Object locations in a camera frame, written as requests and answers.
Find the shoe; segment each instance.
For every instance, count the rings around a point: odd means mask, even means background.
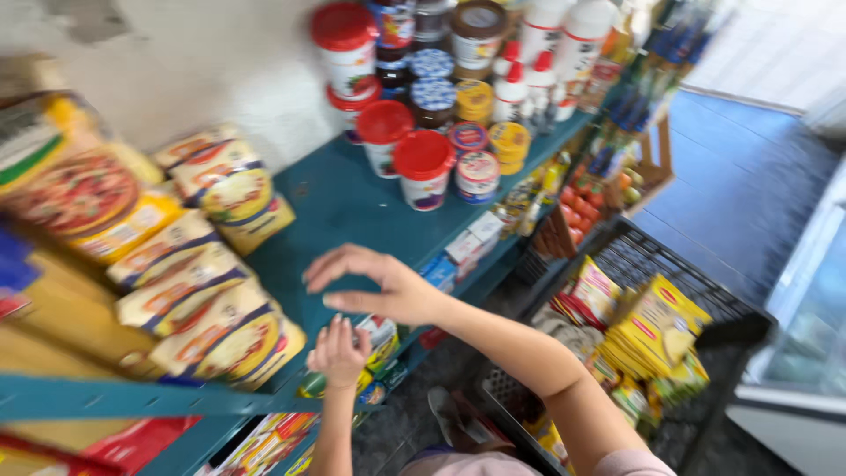
[[[441,427],[441,434],[450,446],[453,445],[449,438],[449,427],[457,426],[464,430],[461,423],[461,416],[459,413],[459,406],[455,404],[452,396],[449,395],[447,389],[443,387],[432,387],[427,394],[429,399],[429,408],[437,418],[437,425]]]

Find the woman's right hand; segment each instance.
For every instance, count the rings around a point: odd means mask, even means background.
[[[408,325],[437,324],[448,314],[452,297],[440,292],[397,258],[349,243],[330,250],[303,273],[309,293],[326,289],[345,274],[369,277],[382,293],[340,291],[323,295],[323,304],[347,313],[376,313]]]

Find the dark tiled floor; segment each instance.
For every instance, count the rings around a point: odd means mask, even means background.
[[[819,200],[838,155],[798,119],[681,92],[673,102],[673,167],[678,178],[634,221],[748,302],[763,305]],[[506,280],[486,307],[514,317]],[[417,451],[442,442],[426,403],[433,385],[472,385],[484,359],[445,340],[354,434],[356,476],[393,476]],[[796,474],[725,421],[698,474]]]

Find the forearm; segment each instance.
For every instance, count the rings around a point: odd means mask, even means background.
[[[579,359],[552,337],[458,299],[449,298],[435,324],[475,347],[541,398],[590,377]]]
[[[311,460],[310,474],[313,476],[353,475],[354,405],[354,386],[345,389],[326,388],[320,434]]]

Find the floor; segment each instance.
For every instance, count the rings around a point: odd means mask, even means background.
[[[762,305],[799,239],[838,155],[793,116],[680,92],[670,113],[678,178],[634,221],[748,302]],[[486,303],[514,316],[509,277]],[[445,340],[354,434],[356,476],[393,476],[442,442],[426,404],[433,385],[462,388],[484,358]],[[698,474],[797,474],[733,423],[723,423]]]
[[[842,0],[740,2],[684,84],[805,111],[846,81],[844,22]]]

